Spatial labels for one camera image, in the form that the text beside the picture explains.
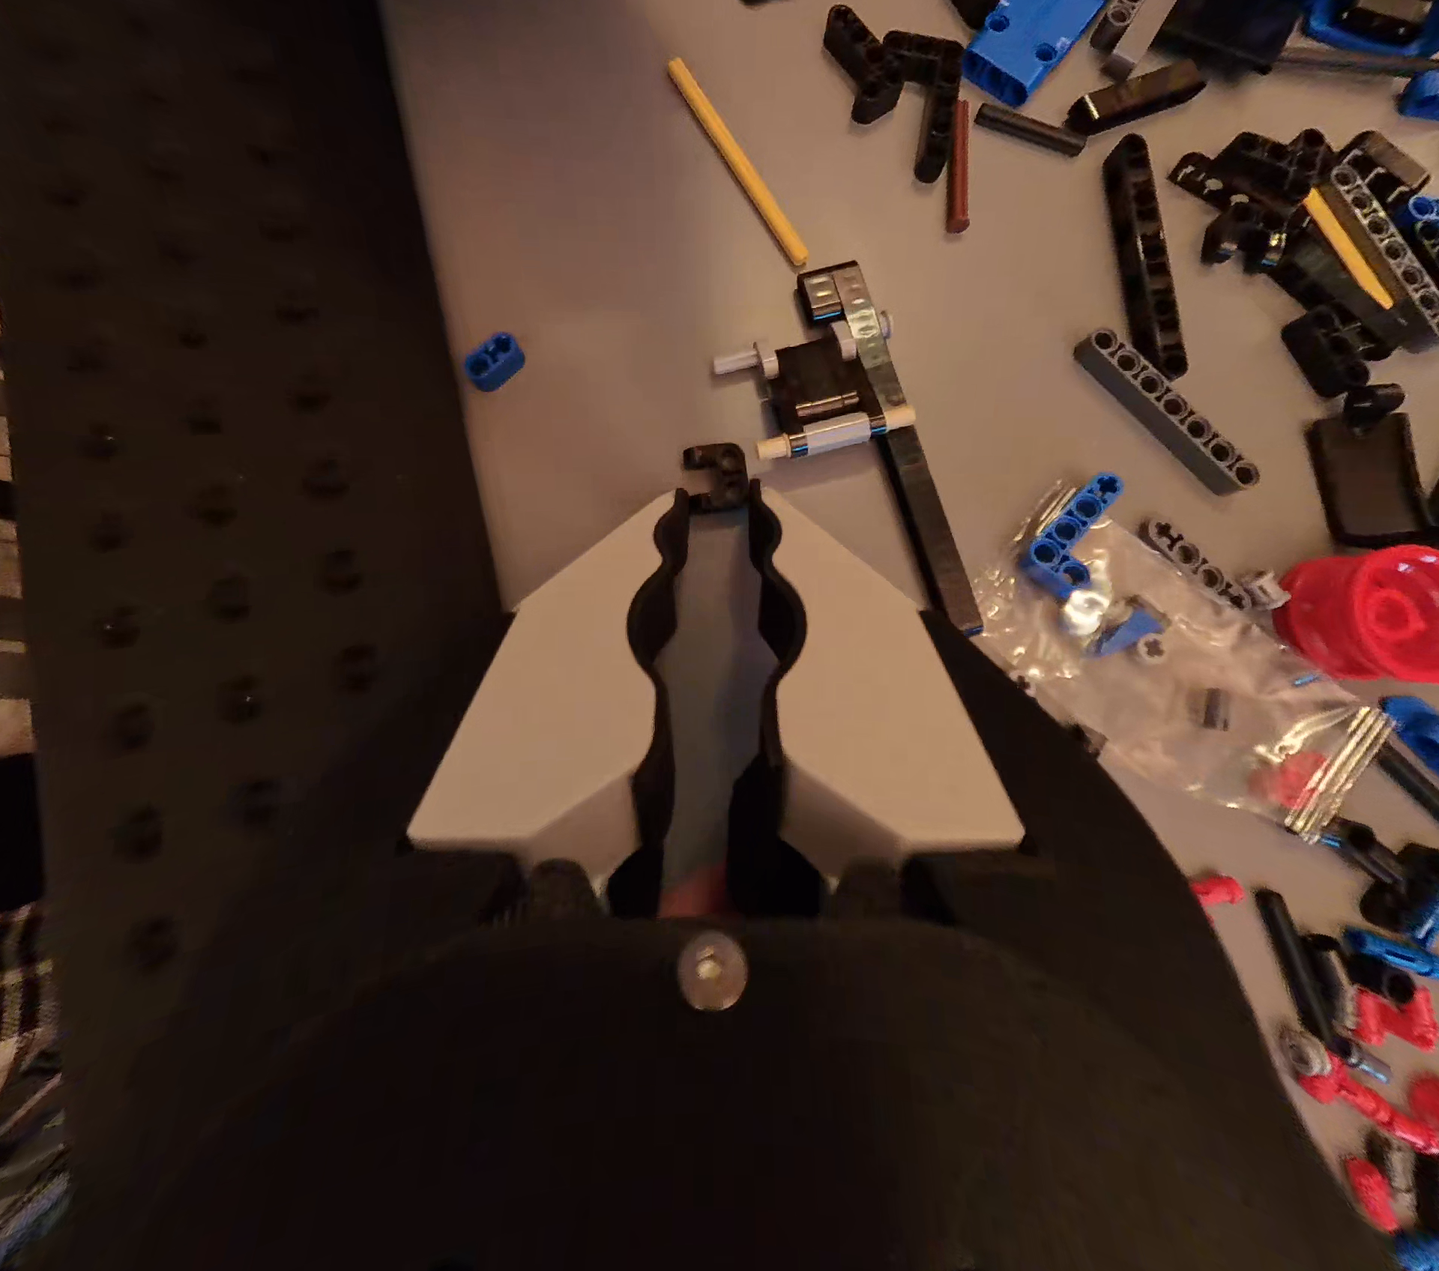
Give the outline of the short brown axle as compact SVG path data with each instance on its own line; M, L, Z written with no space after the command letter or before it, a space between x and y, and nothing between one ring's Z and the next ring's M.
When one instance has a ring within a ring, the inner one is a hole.
M952 114L946 160L945 235L960 237L970 226L970 102L960 97Z

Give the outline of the black beam frame assembly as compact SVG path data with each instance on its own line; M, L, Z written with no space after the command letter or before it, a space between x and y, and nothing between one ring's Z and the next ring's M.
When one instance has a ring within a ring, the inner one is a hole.
M757 442L757 459L775 465L876 447L931 610L981 637L979 598L894 363L891 315L855 259L799 273L796 304L810 331L804 342L754 340L711 361L715 378L753 373L763 387L772 433Z

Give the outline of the black dotted mat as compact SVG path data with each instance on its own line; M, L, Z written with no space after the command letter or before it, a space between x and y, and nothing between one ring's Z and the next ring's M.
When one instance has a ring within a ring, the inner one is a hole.
M501 619L376 0L3 0L3 370L69 1212L162 1182L420 932Z

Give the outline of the black chassis on blue frame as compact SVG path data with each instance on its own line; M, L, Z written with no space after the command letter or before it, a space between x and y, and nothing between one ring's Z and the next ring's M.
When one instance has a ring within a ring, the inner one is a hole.
M1316 0L1304 34L1358 52L1430 58L1438 48L1438 0Z

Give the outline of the short yellow axle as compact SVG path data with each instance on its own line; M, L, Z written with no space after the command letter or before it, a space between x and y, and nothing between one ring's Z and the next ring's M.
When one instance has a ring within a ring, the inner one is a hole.
M1342 267L1376 306L1385 312L1394 309L1394 297L1379 280L1352 235L1345 229L1331 204L1325 201L1321 187L1313 187L1304 196L1304 210L1318 234L1340 259Z

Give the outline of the pile of red and blue connectors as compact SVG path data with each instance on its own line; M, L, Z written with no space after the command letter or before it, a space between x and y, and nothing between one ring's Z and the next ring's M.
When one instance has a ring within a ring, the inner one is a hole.
M1255 887L1252 901L1298 1021L1279 1028L1277 1046L1294 1082L1319 1105L1351 1108L1369 1125L1366 1148L1342 1172L1366 1220L1391 1238L1400 1268L1438 1266L1438 1081L1412 1079L1408 1102L1390 1100L1390 1079L1375 1049L1396 1037L1436 1051L1436 1009L1429 988L1436 959L1369 931L1342 941L1301 934L1285 899Z

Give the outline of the black pin connector block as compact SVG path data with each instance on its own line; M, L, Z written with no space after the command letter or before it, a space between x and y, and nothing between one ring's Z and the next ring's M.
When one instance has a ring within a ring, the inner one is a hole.
M748 503L750 475L747 454L735 442L691 445L681 453L682 471L703 473L706 482L688 493L693 517L726 514Z

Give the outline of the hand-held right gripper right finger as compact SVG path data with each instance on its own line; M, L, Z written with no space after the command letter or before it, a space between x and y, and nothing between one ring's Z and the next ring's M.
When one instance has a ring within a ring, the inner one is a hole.
M1011 853L1027 832L921 605L781 493L750 482L772 665L729 802L729 899L816 916L858 866Z

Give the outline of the person's right hand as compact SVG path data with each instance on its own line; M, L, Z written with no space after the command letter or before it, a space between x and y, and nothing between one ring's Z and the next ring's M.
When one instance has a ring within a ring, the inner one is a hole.
M733 914L724 862L705 866L681 884L664 889L657 905L661 920L708 920Z

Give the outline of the blue rectangular panel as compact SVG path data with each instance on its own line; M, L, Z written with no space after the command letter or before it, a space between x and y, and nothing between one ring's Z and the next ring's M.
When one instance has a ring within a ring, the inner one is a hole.
M1011 109L1021 108L1111 0L999 0L963 55L963 78Z

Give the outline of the clear bag of parts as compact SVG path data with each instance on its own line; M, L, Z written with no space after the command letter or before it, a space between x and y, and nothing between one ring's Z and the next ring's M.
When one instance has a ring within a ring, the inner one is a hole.
M1126 524L1124 491L1076 548L1088 587L1063 604L1035 587L1023 545L1099 473L1050 488L981 577L981 649L1126 773L1321 842L1393 748L1394 718L1280 641L1276 578L1234 578L1169 521L1253 607L1217 604Z

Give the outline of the long thin black axle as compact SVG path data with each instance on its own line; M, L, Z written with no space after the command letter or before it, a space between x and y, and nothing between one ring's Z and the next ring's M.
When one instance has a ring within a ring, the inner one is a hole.
M1370 75L1403 79L1436 73L1438 60L1435 57L1372 54L1331 46L1288 46L1279 52L1273 67L1316 75Z

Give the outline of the yellow axle with black connector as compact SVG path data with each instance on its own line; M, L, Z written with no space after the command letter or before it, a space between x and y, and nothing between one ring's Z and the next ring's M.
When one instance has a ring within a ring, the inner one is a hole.
M672 57L664 66L675 91L691 112L694 123L702 129L711 147L727 168L751 208L781 249L787 262L796 268L807 268L810 249L790 217L783 210L775 193L765 181L747 150L739 144L726 120L721 117L709 94L703 90L688 63L682 57Z

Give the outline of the red wheel hub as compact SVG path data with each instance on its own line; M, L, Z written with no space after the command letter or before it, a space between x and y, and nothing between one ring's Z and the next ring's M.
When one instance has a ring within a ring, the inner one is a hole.
M1336 680L1438 682L1438 553L1417 544L1303 560L1280 578L1277 635Z

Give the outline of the grey desk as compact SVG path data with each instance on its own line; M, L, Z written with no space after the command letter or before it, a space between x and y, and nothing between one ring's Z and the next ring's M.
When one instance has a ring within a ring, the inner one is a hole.
M711 361L804 330L795 273L667 73L684 60L814 265L858 259L973 577L1063 475L1124 476L1124 524L1171 520L1232 577L1330 538L1306 445L1322 406L1280 340L1285 295L1208 268L1207 211L1162 193L1196 405L1258 465L1207 493L1072 361L1120 327L1100 165L979 132L972 226L913 180L924 100L871 127L822 49L834 3L877 33L963 33L946 0L381 0L459 358L513 333L526 369L463 391L501 596L513 605L681 481L682 448L766 432Z

